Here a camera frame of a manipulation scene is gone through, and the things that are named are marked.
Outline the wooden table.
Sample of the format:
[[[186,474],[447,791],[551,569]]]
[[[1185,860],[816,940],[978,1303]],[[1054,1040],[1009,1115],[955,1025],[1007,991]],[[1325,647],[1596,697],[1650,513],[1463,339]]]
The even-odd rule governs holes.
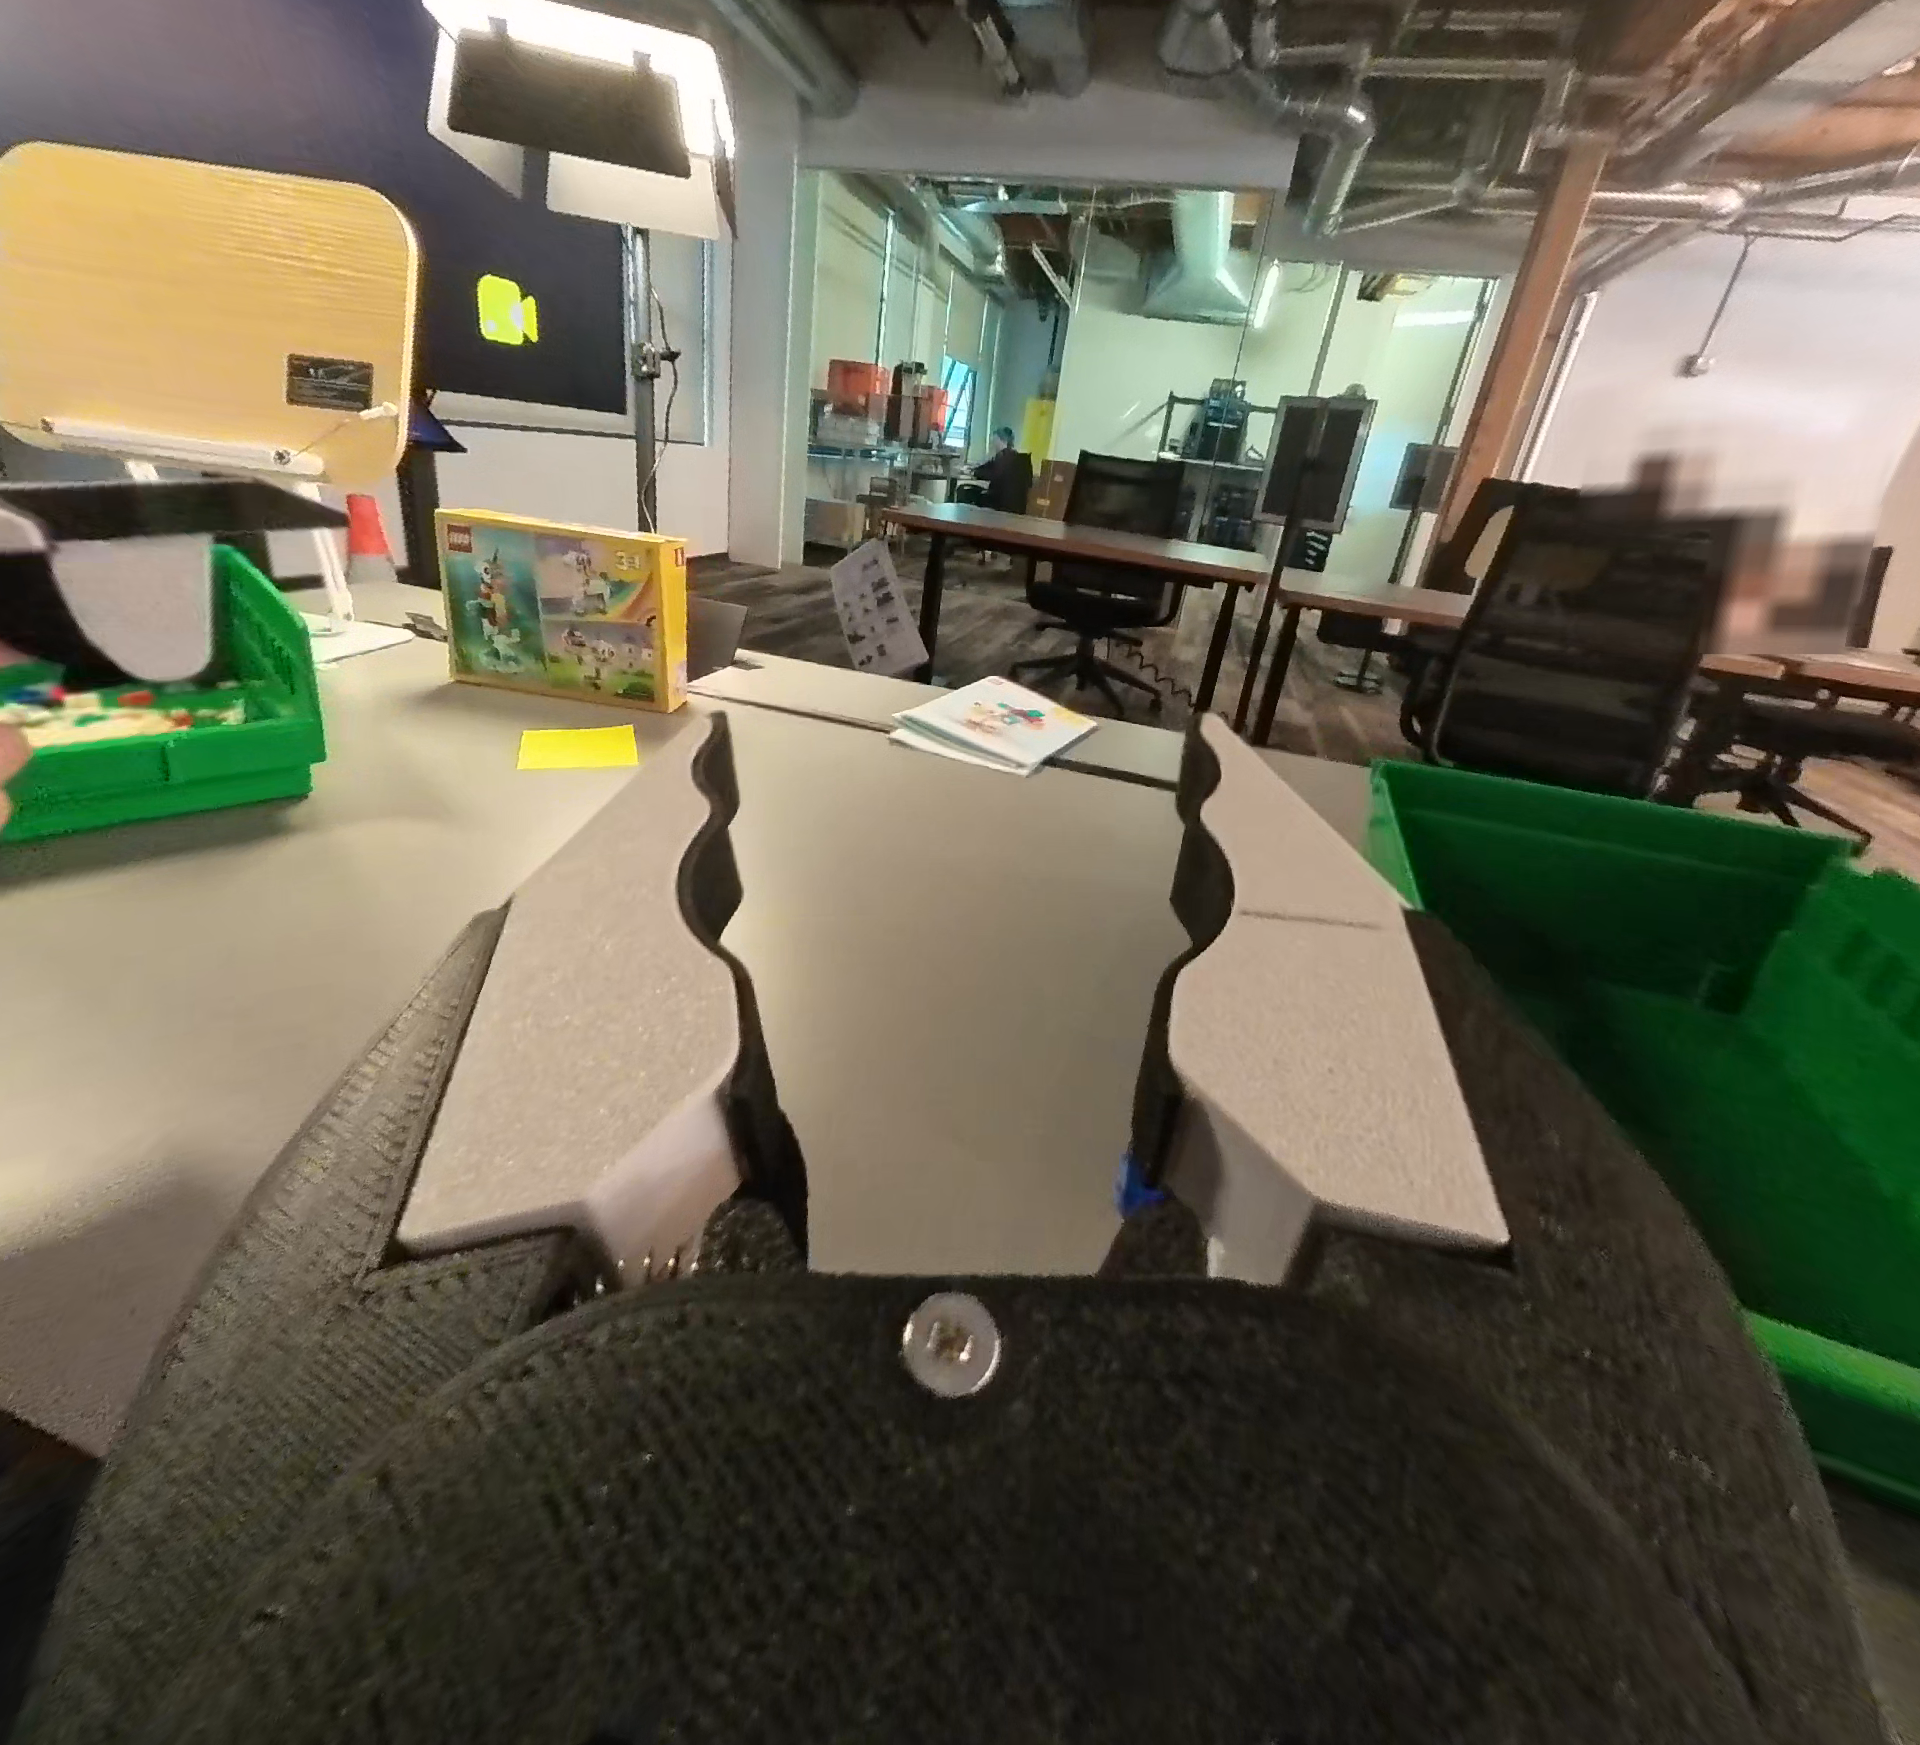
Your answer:
[[[1802,789],[1814,762],[1916,771],[1917,674],[1910,660],[1841,654],[1709,654],[1693,672],[1673,747],[1650,801],[1693,809],[1731,796],[1737,810],[1798,829],[1835,829],[1858,856],[1866,827]]]

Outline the brown table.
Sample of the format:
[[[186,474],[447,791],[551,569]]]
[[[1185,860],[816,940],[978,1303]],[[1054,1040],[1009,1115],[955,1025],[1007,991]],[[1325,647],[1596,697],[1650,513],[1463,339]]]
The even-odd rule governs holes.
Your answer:
[[[1290,569],[1272,575],[1266,598],[1275,603],[1278,627],[1253,728],[1247,732],[1249,741],[1258,747],[1266,745],[1270,735],[1305,613],[1325,611],[1344,618],[1398,622],[1424,630],[1456,630],[1473,606],[1471,591],[1456,593],[1407,584],[1355,586],[1331,575],[1294,572]]]
[[[882,510],[882,520],[903,533],[929,536],[919,631],[924,644],[922,661],[911,678],[933,683],[938,622],[945,591],[947,546],[955,540],[998,551],[1029,563],[1073,563],[1120,567],[1164,581],[1173,587],[1223,586],[1208,654],[1196,691],[1199,713],[1211,708],[1215,679],[1230,644],[1230,623],[1237,595],[1254,591],[1266,581],[1270,563],[1257,551],[1231,551],[1183,538],[1152,536],[1143,533],[1115,533],[1085,524],[1068,524],[1051,519],[996,513],[963,502],[926,502],[908,499]]]

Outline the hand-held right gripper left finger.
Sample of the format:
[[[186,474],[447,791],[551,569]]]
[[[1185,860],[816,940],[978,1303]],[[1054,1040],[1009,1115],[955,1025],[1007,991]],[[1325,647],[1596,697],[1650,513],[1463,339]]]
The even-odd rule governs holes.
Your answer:
[[[656,750],[512,894],[395,1223],[415,1256],[570,1233],[615,1278],[768,1205],[808,1252],[808,1182],[748,967],[732,726]]]

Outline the wooden book stand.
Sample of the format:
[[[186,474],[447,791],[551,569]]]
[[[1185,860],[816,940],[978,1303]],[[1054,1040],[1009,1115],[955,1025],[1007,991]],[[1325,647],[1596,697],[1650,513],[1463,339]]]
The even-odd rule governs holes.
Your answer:
[[[367,187],[26,143],[1,161],[1,427],[334,517],[405,446],[419,252]]]

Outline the printed paper sheet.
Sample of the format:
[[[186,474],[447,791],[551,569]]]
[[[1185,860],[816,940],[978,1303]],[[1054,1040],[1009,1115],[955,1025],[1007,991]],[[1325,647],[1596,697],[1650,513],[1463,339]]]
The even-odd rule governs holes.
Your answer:
[[[890,551],[879,536],[848,551],[828,572],[829,606],[851,669],[911,678],[929,654]]]

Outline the large dark monitor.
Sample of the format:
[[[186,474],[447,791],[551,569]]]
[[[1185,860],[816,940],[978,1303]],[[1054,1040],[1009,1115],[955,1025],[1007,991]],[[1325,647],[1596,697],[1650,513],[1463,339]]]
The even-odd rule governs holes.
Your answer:
[[[4,148],[58,143],[350,180],[419,252],[415,372],[437,393],[626,408],[611,223],[505,194],[426,131],[419,0],[1,0]]]

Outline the green plastic bin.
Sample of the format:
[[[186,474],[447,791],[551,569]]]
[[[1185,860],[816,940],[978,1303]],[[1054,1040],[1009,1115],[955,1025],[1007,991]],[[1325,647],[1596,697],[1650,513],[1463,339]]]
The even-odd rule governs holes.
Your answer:
[[[1678,1198],[1815,1464],[1917,1503],[1917,889],[1835,837],[1407,762],[1365,848]]]
[[[234,688],[248,722],[168,739],[29,750],[8,782],[5,846],[92,835],[305,799],[326,757],[324,709],[309,630],[248,557],[213,546],[214,658],[192,679],[88,678],[41,660],[4,666],[4,694],[51,681],[68,691]]]

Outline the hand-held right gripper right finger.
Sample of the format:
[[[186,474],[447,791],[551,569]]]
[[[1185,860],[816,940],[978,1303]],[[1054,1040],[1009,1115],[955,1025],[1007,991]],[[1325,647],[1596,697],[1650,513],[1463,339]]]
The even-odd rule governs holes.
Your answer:
[[[1510,1245],[1409,904],[1228,724],[1181,744],[1169,906],[1129,1146],[1191,1214],[1209,1278],[1282,1284],[1356,1233]]]

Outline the black screen on stand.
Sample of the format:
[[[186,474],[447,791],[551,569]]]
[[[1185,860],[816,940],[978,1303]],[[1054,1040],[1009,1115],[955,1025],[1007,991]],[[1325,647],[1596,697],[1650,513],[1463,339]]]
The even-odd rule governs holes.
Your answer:
[[[1377,404],[1361,387],[1338,394],[1286,396],[1275,423],[1257,523],[1272,531],[1266,589],[1254,626],[1238,700],[1237,726],[1253,722],[1258,732],[1272,724],[1281,679],[1254,683],[1278,608],[1278,572],[1319,575],[1327,569],[1333,538],[1344,528],[1363,451]]]

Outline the studio light panel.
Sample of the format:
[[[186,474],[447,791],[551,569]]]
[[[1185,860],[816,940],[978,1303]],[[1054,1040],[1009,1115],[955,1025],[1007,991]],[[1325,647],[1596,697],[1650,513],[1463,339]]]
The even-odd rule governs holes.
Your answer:
[[[628,0],[419,4],[426,133],[482,177],[555,216],[735,236],[735,127],[706,38]]]

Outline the pile of toy bricks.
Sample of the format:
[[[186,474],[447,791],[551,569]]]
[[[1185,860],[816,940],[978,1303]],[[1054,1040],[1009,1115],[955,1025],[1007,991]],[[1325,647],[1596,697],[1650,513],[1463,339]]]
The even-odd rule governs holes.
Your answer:
[[[246,722],[246,700],[234,688],[203,697],[137,688],[78,694],[45,681],[4,694],[1,702],[1,724],[35,751],[168,739],[184,732],[226,730]]]

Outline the instruction booklet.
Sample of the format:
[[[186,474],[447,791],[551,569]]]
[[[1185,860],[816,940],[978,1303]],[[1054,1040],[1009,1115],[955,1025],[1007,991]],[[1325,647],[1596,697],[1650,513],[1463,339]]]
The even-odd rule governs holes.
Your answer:
[[[936,691],[893,717],[890,741],[1009,777],[1030,777],[1082,745],[1097,719],[1007,678]]]

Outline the black light stand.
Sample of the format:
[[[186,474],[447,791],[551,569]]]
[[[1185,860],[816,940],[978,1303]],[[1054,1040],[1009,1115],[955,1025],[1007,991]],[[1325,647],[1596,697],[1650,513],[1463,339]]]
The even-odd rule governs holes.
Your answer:
[[[632,438],[634,509],[641,533],[658,531],[658,375],[677,375],[677,347],[665,331],[653,273],[651,236],[621,229],[626,401]]]

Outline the yellow toy set box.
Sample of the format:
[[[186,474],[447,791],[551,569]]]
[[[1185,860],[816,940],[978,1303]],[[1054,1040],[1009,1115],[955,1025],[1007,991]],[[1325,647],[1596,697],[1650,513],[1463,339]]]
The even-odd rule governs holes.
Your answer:
[[[687,540],[482,509],[433,514],[452,683],[674,713],[687,696]]]

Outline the black office chair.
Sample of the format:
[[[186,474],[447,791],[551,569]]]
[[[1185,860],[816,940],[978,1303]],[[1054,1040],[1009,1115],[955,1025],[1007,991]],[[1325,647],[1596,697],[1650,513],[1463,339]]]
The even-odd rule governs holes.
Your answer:
[[[1063,524],[1169,540],[1178,520],[1179,485],[1178,460],[1132,460],[1082,451]],[[1115,717],[1126,717],[1120,688],[1127,688],[1139,694],[1148,711],[1158,717],[1164,711],[1160,681],[1120,668],[1099,654],[1099,646],[1142,654],[1143,631],[1178,622],[1181,591],[1173,581],[1152,580],[1139,567],[1118,561],[1030,561],[1022,595],[1037,615],[1037,627],[1070,631],[1073,647],[1068,654],[1014,660],[1009,672],[1030,686],[1066,678],[1075,694],[1091,688]]]
[[[1745,520],[1530,487],[1450,646],[1407,679],[1436,768],[1656,801],[1714,650]]]

